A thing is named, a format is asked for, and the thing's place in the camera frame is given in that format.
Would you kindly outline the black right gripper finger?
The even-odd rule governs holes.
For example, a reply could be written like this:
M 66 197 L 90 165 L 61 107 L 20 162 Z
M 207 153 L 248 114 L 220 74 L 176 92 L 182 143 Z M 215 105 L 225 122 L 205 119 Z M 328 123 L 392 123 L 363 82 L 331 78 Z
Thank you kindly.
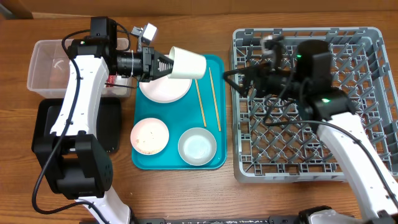
M 230 77 L 232 75 L 223 75 L 224 80 L 235 89 L 241 96 L 247 97 L 249 90 L 255 88 L 260 83 L 261 79 L 254 75 L 241 74 L 242 82 L 236 83 Z
M 244 67 L 244 68 L 239 68 L 239 69 L 224 72 L 223 77 L 227 78 L 228 76 L 239 74 L 239 73 L 243 74 L 243 75 L 253 75 L 253 74 L 257 73 L 258 71 L 262 70 L 263 68 L 264 68 L 264 64 L 251 65 L 249 67 Z

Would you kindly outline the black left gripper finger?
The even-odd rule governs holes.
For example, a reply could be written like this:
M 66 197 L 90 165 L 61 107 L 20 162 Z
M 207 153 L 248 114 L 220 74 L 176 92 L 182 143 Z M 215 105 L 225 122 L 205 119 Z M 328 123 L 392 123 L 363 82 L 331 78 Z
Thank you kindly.
M 171 63 L 158 63 L 150 69 L 149 81 L 156 80 L 172 73 L 173 65 Z
M 154 60 L 158 67 L 173 67 L 174 61 L 164 54 L 154 51 Z

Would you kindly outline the white paper cup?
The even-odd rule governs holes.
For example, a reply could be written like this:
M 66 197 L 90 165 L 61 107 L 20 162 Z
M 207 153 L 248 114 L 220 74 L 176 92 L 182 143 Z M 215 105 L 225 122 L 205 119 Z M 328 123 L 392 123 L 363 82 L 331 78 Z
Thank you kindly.
M 169 58 L 174 61 L 173 69 L 167 76 L 174 79 L 202 79 L 206 73 L 206 58 L 203 55 L 172 47 Z

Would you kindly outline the red snack wrapper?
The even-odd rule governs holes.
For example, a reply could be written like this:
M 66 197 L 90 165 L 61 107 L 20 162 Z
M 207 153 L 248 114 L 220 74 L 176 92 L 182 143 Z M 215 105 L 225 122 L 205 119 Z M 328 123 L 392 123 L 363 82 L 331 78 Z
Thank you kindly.
M 113 83 L 108 83 L 108 82 L 106 82 L 105 85 L 106 85 L 106 88 L 112 88 L 112 87 L 114 87 L 114 84 L 113 84 Z

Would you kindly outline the small pink bowl with crumbs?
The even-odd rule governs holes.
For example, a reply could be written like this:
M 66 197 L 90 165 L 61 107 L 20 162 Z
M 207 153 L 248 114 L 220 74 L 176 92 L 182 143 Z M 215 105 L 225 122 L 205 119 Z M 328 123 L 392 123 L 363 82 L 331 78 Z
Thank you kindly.
M 151 156 L 165 149 L 169 136 L 169 129 L 163 121 L 157 118 L 145 118 L 134 125 L 130 140 L 135 151 Z

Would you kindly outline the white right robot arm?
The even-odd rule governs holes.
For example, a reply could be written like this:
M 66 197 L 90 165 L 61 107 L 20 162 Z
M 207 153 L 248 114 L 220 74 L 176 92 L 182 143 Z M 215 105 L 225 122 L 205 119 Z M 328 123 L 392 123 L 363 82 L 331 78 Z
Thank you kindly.
M 281 68 L 281 38 L 261 40 L 271 61 L 224 72 L 224 80 L 241 96 L 253 91 L 262 98 L 292 99 L 300 124 L 309 124 L 331 151 L 357 199 L 362 219 L 342 215 L 329 206 L 302 210 L 299 223 L 397 223 L 397 181 L 373 148 L 348 95 L 333 86 L 332 55 L 324 40 L 306 40 Z

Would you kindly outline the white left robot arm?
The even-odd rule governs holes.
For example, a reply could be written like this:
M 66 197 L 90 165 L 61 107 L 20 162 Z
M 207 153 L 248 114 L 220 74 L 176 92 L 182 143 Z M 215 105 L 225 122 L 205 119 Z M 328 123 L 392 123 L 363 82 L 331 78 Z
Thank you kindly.
M 46 180 L 52 192 L 70 205 L 84 206 L 98 223 L 136 223 L 113 182 L 113 164 L 97 139 L 101 93 L 111 74 L 151 82 L 171 73 L 174 61 L 150 46 L 152 24 L 127 31 L 108 17 L 92 17 L 90 28 L 66 35 L 70 45 L 69 80 L 50 132 L 32 150 L 41 166 L 36 185 Z

